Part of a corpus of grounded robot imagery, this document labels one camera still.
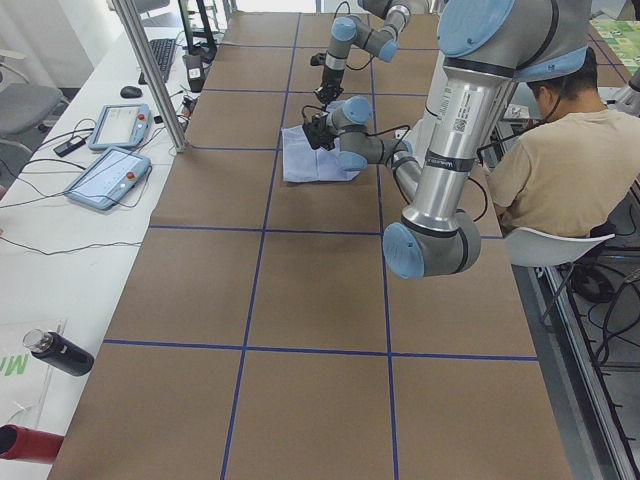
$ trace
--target white cloth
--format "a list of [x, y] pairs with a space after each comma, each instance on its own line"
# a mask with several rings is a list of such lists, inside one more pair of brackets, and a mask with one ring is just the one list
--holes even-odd
[[283, 177], [287, 182], [348, 182], [360, 172], [345, 172], [338, 161], [340, 141], [336, 148], [312, 150], [302, 125], [282, 129]]

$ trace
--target red cup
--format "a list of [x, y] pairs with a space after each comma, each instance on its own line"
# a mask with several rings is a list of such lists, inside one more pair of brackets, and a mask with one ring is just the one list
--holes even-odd
[[64, 437], [17, 425], [0, 427], [0, 458], [34, 463], [53, 463]]

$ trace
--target beige t-shirt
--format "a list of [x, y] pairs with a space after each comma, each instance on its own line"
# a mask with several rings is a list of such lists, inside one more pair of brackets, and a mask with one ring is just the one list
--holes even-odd
[[488, 183], [507, 207], [507, 229], [587, 236], [602, 225], [640, 173], [640, 118], [571, 113], [523, 134]]

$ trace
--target sleeve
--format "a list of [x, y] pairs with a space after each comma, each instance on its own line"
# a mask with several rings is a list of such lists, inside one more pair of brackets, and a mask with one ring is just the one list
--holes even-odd
[[493, 203], [510, 207], [530, 176], [531, 158], [522, 140], [518, 140], [487, 178]]

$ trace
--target short black hair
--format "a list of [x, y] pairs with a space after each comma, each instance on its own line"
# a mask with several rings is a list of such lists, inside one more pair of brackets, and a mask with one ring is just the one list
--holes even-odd
[[593, 48], [587, 47], [582, 67], [569, 75], [527, 83], [534, 97], [540, 95], [540, 87], [547, 87], [562, 98], [576, 100], [578, 94], [585, 90], [598, 89], [598, 63]]

